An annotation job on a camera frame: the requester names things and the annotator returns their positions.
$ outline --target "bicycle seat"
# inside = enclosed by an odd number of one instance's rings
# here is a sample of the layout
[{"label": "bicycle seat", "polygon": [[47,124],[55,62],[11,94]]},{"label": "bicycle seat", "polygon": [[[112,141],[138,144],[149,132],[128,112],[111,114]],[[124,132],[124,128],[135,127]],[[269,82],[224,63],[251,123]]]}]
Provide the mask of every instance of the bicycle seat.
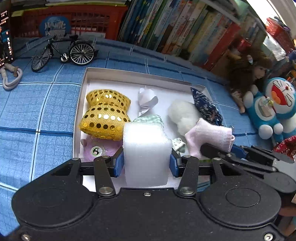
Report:
[{"label": "bicycle seat", "polygon": [[77,40],[78,39],[78,35],[75,34],[75,35],[70,35],[69,36],[70,39],[73,39],[73,40]]}]

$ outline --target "purple plush toy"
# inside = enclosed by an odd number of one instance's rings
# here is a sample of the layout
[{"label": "purple plush toy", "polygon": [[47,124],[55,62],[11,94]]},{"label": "purple plush toy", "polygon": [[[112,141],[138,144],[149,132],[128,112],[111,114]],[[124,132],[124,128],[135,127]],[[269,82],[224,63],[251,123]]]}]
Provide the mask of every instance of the purple plush toy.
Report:
[{"label": "purple plush toy", "polygon": [[95,138],[88,135],[86,139],[81,139],[83,145],[83,162],[93,161],[98,156],[113,156],[122,146],[121,141],[113,141]]}]

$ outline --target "miniature bicycle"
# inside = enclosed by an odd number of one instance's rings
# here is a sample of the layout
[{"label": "miniature bicycle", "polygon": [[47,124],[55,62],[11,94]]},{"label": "miniature bicycle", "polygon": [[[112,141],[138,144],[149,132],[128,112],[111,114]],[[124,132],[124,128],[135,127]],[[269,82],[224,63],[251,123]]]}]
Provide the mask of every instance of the miniature bicycle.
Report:
[{"label": "miniature bicycle", "polygon": [[[88,43],[87,40],[77,40],[78,35],[70,35],[67,38],[62,38],[54,40],[55,37],[48,40],[48,45],[42,50],[42,52],[33,57],[32,61],[32,71],[37,72],[41,70],[51,59],[53,54],[53,49],[55,49],[60,54],[60,59],[62,62],[67,62],[69,59],[77,65],[86,65],[90,63],[97,51]],[[71,42],[66,53],[59,51],[53,43],[57,42]]]}]

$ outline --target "pink sock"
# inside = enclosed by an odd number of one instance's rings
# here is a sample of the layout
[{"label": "pink sock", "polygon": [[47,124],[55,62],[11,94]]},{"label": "pink sock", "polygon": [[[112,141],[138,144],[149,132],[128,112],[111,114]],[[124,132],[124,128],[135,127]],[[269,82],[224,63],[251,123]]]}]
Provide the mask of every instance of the pink sock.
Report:
[{"label": "pink sock", "polygon": [[196,125],[185,134],[189,154],[201,158],[200,147],[204,143],[212,144],[219,149],[230,152],[235,137],[232,129],[224,126],[214,126],[200,118]]}]

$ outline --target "brown hair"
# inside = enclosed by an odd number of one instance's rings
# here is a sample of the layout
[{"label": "brown hair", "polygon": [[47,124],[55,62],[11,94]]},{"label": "brown hair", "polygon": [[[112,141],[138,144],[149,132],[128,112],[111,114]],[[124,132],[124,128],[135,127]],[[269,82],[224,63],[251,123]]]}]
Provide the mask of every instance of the brown hair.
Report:
[{"label": "brown hair", "polygon": [[[247,55],[252,56],[253,64],[249,63]],[[272,67],[272,61],[260,49],[247,48],[242,52],[240,59],[230,60],[228,72],[229,87],[232,92],[239,91],[243,97],[253,84],[257,85],[258,89],[261,90],[264,77],[257,79],[255,82],[253,80],[253,69],[256,66],[262,66],[266,69]]]}]

